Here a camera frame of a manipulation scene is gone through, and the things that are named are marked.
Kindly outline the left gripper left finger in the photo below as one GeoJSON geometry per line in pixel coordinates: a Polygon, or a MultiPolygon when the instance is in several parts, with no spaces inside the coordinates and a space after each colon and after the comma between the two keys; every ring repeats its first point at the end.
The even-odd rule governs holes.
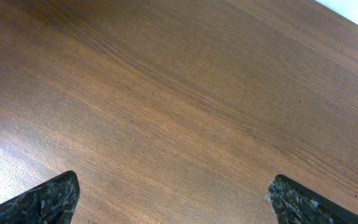
{"type": "Polygon", "coordinates": [[[66,171],[0,204],[0,223],[70,224],[80,199],[74,171],[66,171]]]}

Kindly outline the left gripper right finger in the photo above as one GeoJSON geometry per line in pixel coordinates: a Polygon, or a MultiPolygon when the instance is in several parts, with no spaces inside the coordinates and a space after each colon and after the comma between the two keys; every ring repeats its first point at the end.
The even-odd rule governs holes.
{"type": "Polygon", "coordinates": [[[278,174],[268,186],[278,224],[358,224],[358,215],[278,174]]]}

